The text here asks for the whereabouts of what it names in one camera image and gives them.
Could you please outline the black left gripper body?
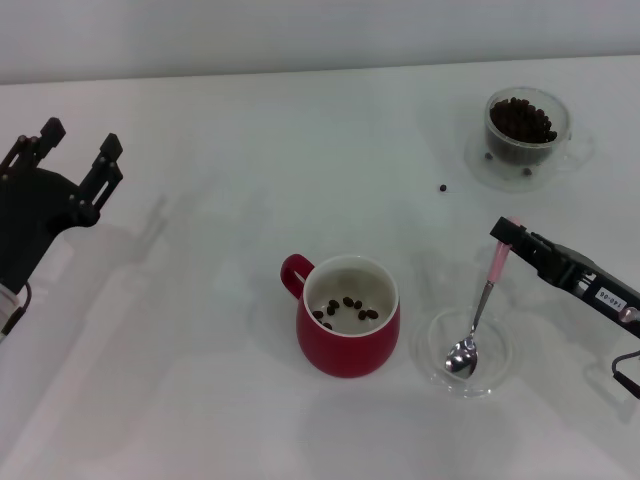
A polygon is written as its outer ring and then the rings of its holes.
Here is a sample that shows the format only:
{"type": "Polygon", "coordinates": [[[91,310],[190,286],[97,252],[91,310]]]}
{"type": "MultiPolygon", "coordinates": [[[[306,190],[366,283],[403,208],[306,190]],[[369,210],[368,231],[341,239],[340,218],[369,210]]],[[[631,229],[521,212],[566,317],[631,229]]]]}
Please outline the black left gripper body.
{"type": "Polygon", "coordinates": [[[98,191],[91,169],[80,184],[41,168],[12,171],[1,182],[1,284],[13,293],[25,286],[62,232],[98,221],[90,196],[98,191]]]}

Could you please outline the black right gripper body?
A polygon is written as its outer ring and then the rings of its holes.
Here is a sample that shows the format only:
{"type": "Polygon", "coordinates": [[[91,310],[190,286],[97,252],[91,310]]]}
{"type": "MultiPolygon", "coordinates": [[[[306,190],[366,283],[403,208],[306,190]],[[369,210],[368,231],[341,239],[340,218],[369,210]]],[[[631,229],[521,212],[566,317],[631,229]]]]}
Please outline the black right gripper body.
{"type": "Polygon", "coordinates": [[[638,338],[639,292],[589,259],[584,269],[589,284],[582,301],[638,338]]]}

